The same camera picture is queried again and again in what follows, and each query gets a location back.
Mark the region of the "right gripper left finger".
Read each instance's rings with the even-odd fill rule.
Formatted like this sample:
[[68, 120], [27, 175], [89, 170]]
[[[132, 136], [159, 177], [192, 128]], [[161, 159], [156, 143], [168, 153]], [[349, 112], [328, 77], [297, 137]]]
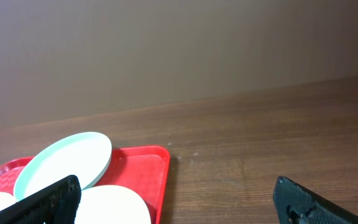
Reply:
[[0, 224], [74, 224], [80, 200], [79, 180], [69, 175], [0, 211]]

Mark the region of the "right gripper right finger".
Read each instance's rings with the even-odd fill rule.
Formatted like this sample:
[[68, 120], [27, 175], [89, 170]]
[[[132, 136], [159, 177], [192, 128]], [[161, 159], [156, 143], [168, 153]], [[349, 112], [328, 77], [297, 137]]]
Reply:
[[280, 176], [273, 191], [280, 224], [358, 224], [358, 216]]

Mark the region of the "light blue plate top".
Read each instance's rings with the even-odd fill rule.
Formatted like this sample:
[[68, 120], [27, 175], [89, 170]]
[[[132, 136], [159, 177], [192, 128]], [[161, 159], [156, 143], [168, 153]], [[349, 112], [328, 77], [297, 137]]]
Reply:
[[63, 138], [38, 153], [23, 168], [14, 184], [17, 201], [68, 175], [77, 176], [82, 190], [94, 186], [107, 171], [112, 143], [102, 133], [84, 132]]

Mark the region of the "light blue plate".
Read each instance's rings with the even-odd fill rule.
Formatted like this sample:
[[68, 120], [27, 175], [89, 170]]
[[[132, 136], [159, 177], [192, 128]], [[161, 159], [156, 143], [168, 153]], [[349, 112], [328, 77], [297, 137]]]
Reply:
[[82, 190], [94, 186], [107, 171], [112, 143], [102, 133], [84, 132], [63, 138], [38, 153], [23, 168], [14, 184], [17, 201], [68, 175], [77, 176]]
[[133, 190], [101, 185], [81, 192], [75, 224], [151, 224], [149, 209]]

